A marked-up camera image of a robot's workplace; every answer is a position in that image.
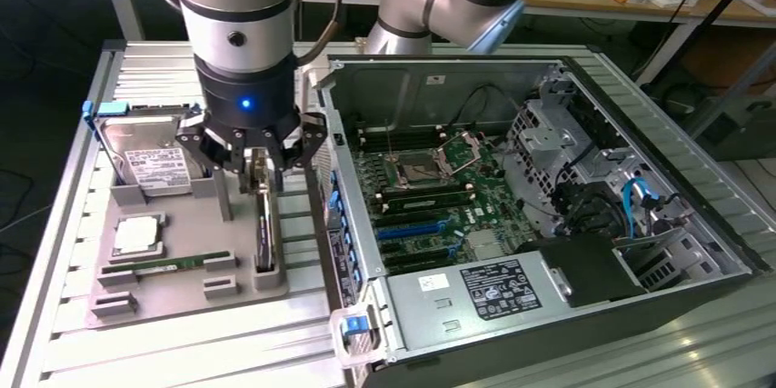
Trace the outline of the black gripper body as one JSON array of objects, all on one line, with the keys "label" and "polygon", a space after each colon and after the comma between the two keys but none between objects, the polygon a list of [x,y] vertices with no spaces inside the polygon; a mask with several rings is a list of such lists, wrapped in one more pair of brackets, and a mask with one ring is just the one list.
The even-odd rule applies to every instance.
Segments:
[{"label": "black gripper body", "polygon": [[287,55],[271,68],[249,73],[228,72],[203,59],[195,67],[205,97],[208,128],[229,139],[243,132],[245,146],[283,140],[300,124],[295,104],[296,57]]}]

